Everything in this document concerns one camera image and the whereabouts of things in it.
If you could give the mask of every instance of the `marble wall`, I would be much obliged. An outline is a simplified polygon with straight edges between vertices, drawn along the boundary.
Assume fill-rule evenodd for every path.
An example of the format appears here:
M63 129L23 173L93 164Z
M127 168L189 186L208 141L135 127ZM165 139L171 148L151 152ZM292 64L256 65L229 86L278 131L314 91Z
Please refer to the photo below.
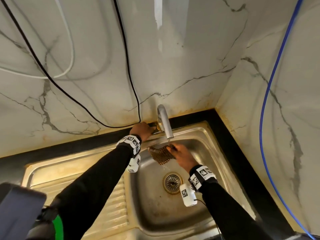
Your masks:
M7 0L51 76L71 60L54 0ZM145 121L213 108L266 0L118 0L134 86ZM62 0L74 42L72 69L55 80L111 126L138 121L112 0ZM42 76L0 5L0 67ZM0 70L0 157L105 133L46 79Z
M297 0L269 0L216 109L278 206L259 148L263 97ZM283 198L312 233L320 235L320 0L305 0L266 103L263 147Z

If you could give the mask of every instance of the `sink drain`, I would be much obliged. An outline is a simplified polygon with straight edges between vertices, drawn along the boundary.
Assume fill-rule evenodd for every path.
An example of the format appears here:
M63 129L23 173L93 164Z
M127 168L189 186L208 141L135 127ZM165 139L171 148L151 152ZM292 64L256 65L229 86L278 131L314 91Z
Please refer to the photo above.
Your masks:
M163 187L164 189L172 195L178 194L180 192L180 185L183 184L182 177L175 172L167 173L163 178Z

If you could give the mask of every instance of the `faucet spout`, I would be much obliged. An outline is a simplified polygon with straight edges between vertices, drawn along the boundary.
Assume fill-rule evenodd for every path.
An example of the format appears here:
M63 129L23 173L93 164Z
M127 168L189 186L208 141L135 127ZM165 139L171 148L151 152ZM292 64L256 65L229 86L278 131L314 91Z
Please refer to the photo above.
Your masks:
M158 106L158 124L161 130L165 132L165 136L167 137L167 139L174 138L174 134L172 133L167 111L163 106L163 104L160 104Z

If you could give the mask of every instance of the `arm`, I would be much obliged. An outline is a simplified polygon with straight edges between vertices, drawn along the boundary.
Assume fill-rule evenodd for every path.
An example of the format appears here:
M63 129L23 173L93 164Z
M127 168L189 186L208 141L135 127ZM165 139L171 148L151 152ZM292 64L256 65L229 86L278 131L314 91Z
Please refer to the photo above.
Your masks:
M190 176L193 175L201 165L184 145L173 144L177 150L170 147L167 149L177 159L178 164L189 172ZM199 191L226 240L271 240L256 221L218 184L218 181L204 183Z
M134 125L130 134L145 141L152 132L153 128L142 122ZM62 219L65 240L81 239L92 226L132 156L132 149L118 145L56 196L54 204Z

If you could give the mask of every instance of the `black cable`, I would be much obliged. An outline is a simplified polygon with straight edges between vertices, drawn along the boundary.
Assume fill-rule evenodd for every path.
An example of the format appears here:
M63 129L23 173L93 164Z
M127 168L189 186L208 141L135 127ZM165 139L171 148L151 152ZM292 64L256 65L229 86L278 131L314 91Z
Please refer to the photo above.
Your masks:
M122 21L121 21L121 16L120 16L120 13L119 13L119 8L118 8L118 5L117 5L117 1L116 0L113 0L114 1L114 6L115 6L115 9L117 11L117 16L118 16L118 19L119 19L119 23L120 23L120 28L121 28L121 33L122 33L122 37L123 37L123 43L124 43L124 48L125 48L125 55L126 55L126 61L127 61L127 70L128 70L128 76L129 76L129 80L130 80L130 84L131 84L131 87L132 87L132 90L134 92L134 96L137 100L137 103L138 103L138 115L139 115L139 122L141 122L141 116L140 116L140 104L139 104L139 100L138 100L138 96L136 94L136 91L134 90L134 85L132 83L132 80L131 80L131 74L130 74L130 65L129 65L129 56L128 56L128 48L127 48L127 44L126 44L126 37L125 37L125 31L124 31L124 28L123 28L123 25L122 25ZM80 105L92 118L94 118L97 122L99 122L101 125L104 125L105 127L108 127L108 128L124 128L124 127L128 127L128 126L131 126L131 125L134 125L134 124L130 124L130 125L125 125L125 126L108 126L108 125L105 125L104 123L102 123L101 121L99 121L85 106L83 106L80 102L78 102L77 100L75 100L73 97L71 97L65 90L63 90L51 77L50 75L48 74L48 72L46 71L46 69L42 66L40 60L38 59L36 53L34 52L32 46L30 45L25 33L23 32L22 28L20 27L18 21L16 20L15 16L13 15L13 13L11 12L9 6L7 5L7 3L5 2L5 0L1 0L3 6L5 7L5 9L7 10L8 14L10 15L12 21L14 22L15 26L17 27L18 31L20 32L23 40L25 41L27 47L29 48L31 54L33 55L35 61L37 62L38 66L41 68L41 70L43 71L43 73L48 77L48 79L61 91L63 92L68 98L70 98L72 101L74 101L76 104Z
M200 201L202 204L204 204L204 205L207 207L207 205L205 204L205 202L203 202L202 200L195 199L194 201ZM219 229L217 223L216 223L216 226L217 226L217 229L218 229L220 238L221 238L222 240L224 240L223 235L221 234L220 229Z

